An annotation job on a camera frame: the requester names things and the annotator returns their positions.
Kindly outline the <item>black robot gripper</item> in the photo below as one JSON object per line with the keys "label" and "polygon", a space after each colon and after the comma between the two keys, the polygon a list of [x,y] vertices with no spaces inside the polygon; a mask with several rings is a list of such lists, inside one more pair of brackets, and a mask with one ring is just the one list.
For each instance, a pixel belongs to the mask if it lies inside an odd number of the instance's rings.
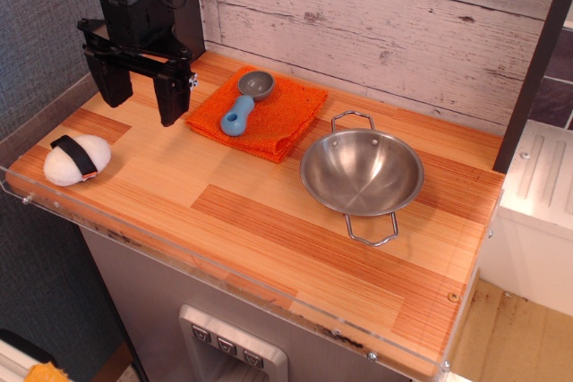
{"label": "black robot gripper", "polygon": [[192,50],[175,36],[170,0],[99,0],[104,17],[82,18],[84,54],[98,90],[111,107],[132,94],[133,73],[152,79],[161,124],[175,123],[190,105]]}

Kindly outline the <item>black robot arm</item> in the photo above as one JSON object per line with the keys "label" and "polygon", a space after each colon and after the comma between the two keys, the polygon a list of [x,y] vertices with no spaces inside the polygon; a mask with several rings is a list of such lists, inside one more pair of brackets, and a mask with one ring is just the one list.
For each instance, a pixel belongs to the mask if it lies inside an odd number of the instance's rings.
{"label": "black robot arm", "polygon": [[84,55],[111,107],[133,95],[134,73],[152,79],[163,126],[189,109],[196,76],[192,50],[175,36],[175,10],[189,0],[99,0],[103,19],[81,19]]}

